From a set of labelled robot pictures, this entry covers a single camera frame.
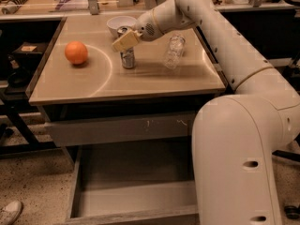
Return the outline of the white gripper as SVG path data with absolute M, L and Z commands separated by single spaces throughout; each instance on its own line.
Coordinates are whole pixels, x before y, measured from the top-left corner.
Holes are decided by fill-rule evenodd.
M 136 46 L 141 39 L 153 41 L 163 36 L 155 21 L 154 10 L 148 10 L 142 14 L 135 23 L 135 30 L 128 30 L 112 43 L 116 52 L 124 52 Z

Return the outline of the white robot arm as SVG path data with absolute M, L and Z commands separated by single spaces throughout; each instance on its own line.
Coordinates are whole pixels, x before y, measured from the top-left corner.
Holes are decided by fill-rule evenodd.
M 201 225 L 283 225 L 272 154 L 300 131 L 300 97 L 212 0 L 168 0 L 113 43 L 122 52 L 200 27 L 233 92 L 195 117 L 192 159 Z

